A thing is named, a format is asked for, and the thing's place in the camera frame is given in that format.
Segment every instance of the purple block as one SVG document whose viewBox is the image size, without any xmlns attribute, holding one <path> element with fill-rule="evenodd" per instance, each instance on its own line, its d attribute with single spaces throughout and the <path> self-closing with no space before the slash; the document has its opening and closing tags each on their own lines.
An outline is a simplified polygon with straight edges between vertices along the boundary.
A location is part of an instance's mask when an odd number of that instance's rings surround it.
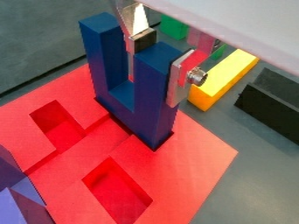
<svg viewBox="0 0 299 224">
<path fill-rule="evenodd" d="M 35 201 L 39 203 L 42 206 L 44 205 L 43 199 L 40 194 L 38 193 L 34 183 L 30 180 L 30 178 L 24 178 L 20 182 L 18 182 L 14 186 L 12 189 L 19 192 L 24 197 L 27 197 L 30 200 Z"/>
<path fill-rule="evenodd" d="M 15 158 L 7 148 L 0 145 L 0 191 L 14 186 L 26 178 Z"/>
<path fill-rule="evenodd" d="M 27 199 L 19 192 L 6 188 L 0 192 L 0 223 L 55 223 L 44 206 Z"/>
</svg>

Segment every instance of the red block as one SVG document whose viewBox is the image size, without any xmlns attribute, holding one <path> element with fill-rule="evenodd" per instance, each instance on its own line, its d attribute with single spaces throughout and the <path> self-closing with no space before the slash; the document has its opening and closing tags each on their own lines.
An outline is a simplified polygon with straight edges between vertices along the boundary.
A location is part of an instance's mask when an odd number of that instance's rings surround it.
<svg viewBox="0 0 299 224">
<path fill-rule="evenodd" d="M 88 66 L 2 107 L 0 117 L 0 143 L 58 224 L 189 223 L 238 154 L 181 111 L 153 152 L 94 101 Z"/>
</svg>

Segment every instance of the blue block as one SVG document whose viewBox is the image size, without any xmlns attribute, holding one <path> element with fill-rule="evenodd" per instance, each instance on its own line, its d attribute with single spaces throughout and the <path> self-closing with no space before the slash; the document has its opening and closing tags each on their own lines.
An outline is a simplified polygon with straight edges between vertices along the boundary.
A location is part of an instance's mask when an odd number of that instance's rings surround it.
<svg viewBox="0 0 299 224">
<path fill-rule="evenodd" d="M 129 80 L 125 33 L 114 16 L 79 21 L 96 98 L 155 151 L 173 134 L 178 106 L 166 104 L 169 69 L 182 52 L 161 42 L 135 55 Z"/>
<path fill-rule="evenodd" d="M 15 158 L 7 148 L 0 145 L 0 191 L 14 186 L 26 178 Z"/>
<path fill-rule="evenodd" d="M 27 199 L 19 192 L 6 188 L 0 192 L 0 223 L 52 224 L 55 222 L 42 205 Z"/>
</svg>

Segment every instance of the toy block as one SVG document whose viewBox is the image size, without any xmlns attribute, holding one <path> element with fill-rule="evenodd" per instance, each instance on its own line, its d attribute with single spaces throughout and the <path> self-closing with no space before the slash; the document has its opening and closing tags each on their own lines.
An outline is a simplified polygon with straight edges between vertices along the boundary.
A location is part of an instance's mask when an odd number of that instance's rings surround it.
<svg viewBox="0 0 299 224">
<path fill-rule="evenodd" d="M 26 178 L 15 158 L 7 148 L 0 145 L 0 192 Z"/>
<path fill-rule="evenodd" d="M 299 144 L 299 83 L 265 68 L 235 106 Z"/>
<path fill-rule="evenodd" d="M 214 59 L 214 60 L 218 60 L 221 57 L 222 57 L 222 55 L 223 55 L 223 53 L 225 53 L 225 51 L 226 51 L 226 49 L 227 49 L 227 44 L 225 44 L 211 55 L 210 55 L 210 58 L 211 59 Z"/>
<path fill-rule="evenodd" d="M 0 192 L 0 222 L 6 224 L 55 223 L 44 206 L 10 188 Z"/>
<path fill-rule="evenodd" d="M 161 42 L 135 54 L 131 82 L 125 34 L 115 17 L 102 13 L 79 26 L 98 102 L 155 151 L 173 133 L 178 106 L 171 108 L 165 97 L 170 65 L 182 53 Z"/>
<path fill-rule="evenodd" d="M 191 85 L 189 101 L 202 111 L 207 111 L 238 83 L 258 61 L 258 57 L 238 49 L 209 71 L 209 79 L 205 84 L 201 87 Z"/>
<path fill-rule="evenodd" d="M 189 34 L 189 25 L 175 18 L 162 15 L 161 30 L 174 39 L 185 39 Z"/>
<path fill-rule="evenodd" d="M 26 177 L 20 182 L 18 182 L 12 187 L 12 190 L 19 192 L 26 198 L 35 201 L 42 206 L 44 205 L 43 199 L 40 194 L 36 192 L 36 189 L 34 187 L 34 183 L 30 180 L 28 177 Z"/>
</svg>

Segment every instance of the black block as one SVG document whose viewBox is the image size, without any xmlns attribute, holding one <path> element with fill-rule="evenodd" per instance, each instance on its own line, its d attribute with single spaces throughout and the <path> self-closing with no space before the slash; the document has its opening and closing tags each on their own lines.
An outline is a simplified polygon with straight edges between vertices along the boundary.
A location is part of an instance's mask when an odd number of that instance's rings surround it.
<svg viewBox="0 0 299 224">
<path fill-rule="evenodd" d="M 249 83 L 235 106 L 299 144 L 299 84 L 267 68 Z"/>
</svg>

